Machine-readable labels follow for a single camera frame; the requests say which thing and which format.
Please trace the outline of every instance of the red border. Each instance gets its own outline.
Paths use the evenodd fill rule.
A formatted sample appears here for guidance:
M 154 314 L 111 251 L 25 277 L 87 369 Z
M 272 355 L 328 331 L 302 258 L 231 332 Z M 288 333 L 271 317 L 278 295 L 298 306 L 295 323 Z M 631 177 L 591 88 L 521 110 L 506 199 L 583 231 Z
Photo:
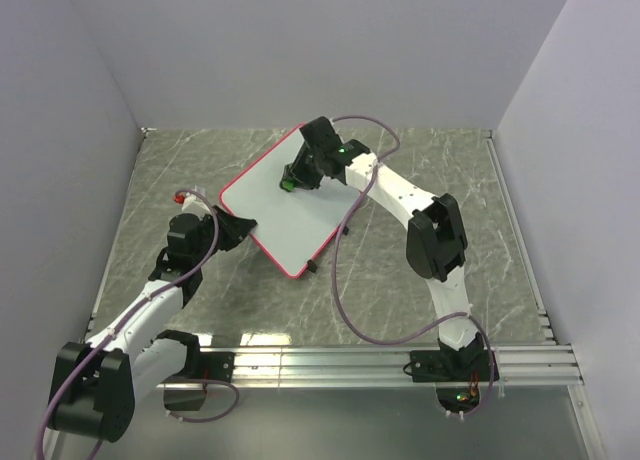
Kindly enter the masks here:
M 280 143 L 282 143 L 287 137 L 289 137 L 289 135 L 291 135 L 293 132 L 295 132 L 296 130 L 298 130 L 302 125 L 304 125 L 304 123 L 301 123 L 299 125 L 296 125 L 289 133 L 287 133 L 284 137 L 282 137 L 280 140 L 278 140 L 276 143 L 273 144 L 273 146 L 271 148 L 269 148 L 266 152 L 264 152 L 262 155 L 260 155 L 251 165 L 249 165 L 247 168 L 245 168 L 240 175 L 238 175 L 236 178 L 234 178 L 233 180 L 231 180 L 231 182 L 229 184 L 227 184 L 222 190 L 220 190 L 220 194 L 218 195 L 218 200 L 220 201 L 220 203 L 222 204 L 222 206 L 224 207 L 224 209 L 229 212 L 231 215 L 235 215 L 231 209 L 224 203 L 224 200 L 222 198 L 222 196 L 224 195 L 224 192 L 226 192 L 229 187 L 231 187 L 231 185 L 233 185 L 234 183 L 236 183 L 245 173 L 247 173 L 249 170 L 251 170 L 253 168 L 253 166 L 258 163 L 260 160 L 262 160 L 271 150 L 273 150 L 274 148 L 276 148 L 278 145 L 280 145 Z M 315 260 L 315 258 L 320 254 L 320 252 L 327 246 L 327 244 L 331 241 L 331 239 L 333 237 L 335 237 L 336 233 L 338 232 L 338 228 L 340 228 L 340 225 L 338 225 L 336 227 L 336 229 L 333 231 L 333 233 L 331 235 L 329 235 L 329 238 L 327 238 L 327 241 L 324 242 L 322 244 L 322 246 L 316 251 L 316 253 L 314 253 L 311 256 L 311 260 Z M 304 273 L 304 271 L 307 269 L 307 265 L 305 264 L 302 267 L 302 270 L 300 270 L 298 273 L 296 273 L 295 275 L 291 275 L 289 272 L 287 272 L 284 267 L 282 265 L 280 265 L 280 263 L 278 263 L 278 261 L 273 258 L 273 256 L 269 253 L 269 251 L 264 247 L 264 245 L 262 245 L 253 234 L 249 234 L 249 236 L 253 239 L 254 242 L 256 242 L 256 244 L 260 247 L 260 249 L 267 254 L 267 257 L 269 257 L 273 263 L 275 263 L 278 268 L 280 269 L 280 271 L 282 273 L 284 273 L 287 277 L 289 278 L 299 278 L 300 275 L 302 275 Z

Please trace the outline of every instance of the marble tabletop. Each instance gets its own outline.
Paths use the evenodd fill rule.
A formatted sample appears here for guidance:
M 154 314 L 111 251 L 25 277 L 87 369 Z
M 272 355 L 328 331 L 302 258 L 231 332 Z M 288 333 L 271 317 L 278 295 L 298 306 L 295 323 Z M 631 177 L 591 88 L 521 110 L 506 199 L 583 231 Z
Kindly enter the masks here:
M 156 130 L 143 142 L 94 331 L 105 327 L 142 289 L 179 209 L 180 187 L 218 192 L 288 129 Z M 340 130 L 379 151 L 391 138 L 378 129 Z M 469 239 L 466 285 L 473 313 L 497 344 L 545 340 L 529 279 L 504 204 L 487 140 L 480 130 L 399 129 L 402 148 L 385 163 L 420 188 L 459 202 Z M 287 278 L 250 239 L 219 252 L 204 281 L 168 328 L 201 334 L 201 343 L 336 345 L 361 341 L 342 323 L 330 293 L 330 251 L 318 272 Z M 395 339 L 435 319 L 429 291 L 405 259 L 405 232 L 368 202 L 350 224 L 338 282 L 351 319 L 368 335 Z M 416 340 L 432 343 L 436 332 Z

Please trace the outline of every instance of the wall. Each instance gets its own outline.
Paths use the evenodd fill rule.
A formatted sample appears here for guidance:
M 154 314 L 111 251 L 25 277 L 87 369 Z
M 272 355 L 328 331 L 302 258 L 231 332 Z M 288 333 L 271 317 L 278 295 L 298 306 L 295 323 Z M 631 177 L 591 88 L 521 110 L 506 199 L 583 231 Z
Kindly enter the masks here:
M 138 123 L 497 126 L 566 0 L 72 0 Z
M 0 0 L 0 458 L 28 458 L 79 338 L 139 130 L 69 0 Z
M 638 458 L 640 10 L 568 0 L 498 128 L 553 325 L 612 459 Z

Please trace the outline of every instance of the gray wall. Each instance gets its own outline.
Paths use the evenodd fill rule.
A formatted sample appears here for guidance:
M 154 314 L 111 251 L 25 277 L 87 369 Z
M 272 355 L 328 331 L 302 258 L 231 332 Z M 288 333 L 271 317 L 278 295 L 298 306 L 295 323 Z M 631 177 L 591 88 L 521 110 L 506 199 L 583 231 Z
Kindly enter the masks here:
M 138 123 L 496 127 L 566 0 L 72 0 Z
M 69 0 L 0 0 L 0 458 L 95 301 L 139 130 Z
M 552 321 L 612 459 L 638 458 L 640 10 L 569 0 L 498 129 Z

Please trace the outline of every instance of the green object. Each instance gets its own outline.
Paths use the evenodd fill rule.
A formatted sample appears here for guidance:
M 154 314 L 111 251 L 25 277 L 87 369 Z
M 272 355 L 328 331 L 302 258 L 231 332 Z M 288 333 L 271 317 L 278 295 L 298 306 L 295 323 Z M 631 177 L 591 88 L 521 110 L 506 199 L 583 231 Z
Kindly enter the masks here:
M 287 192 L 293 192 L 293 189 L 295 188 L 295 185 L 291 180 L 283 180 L 280 182 L 280 186 Z

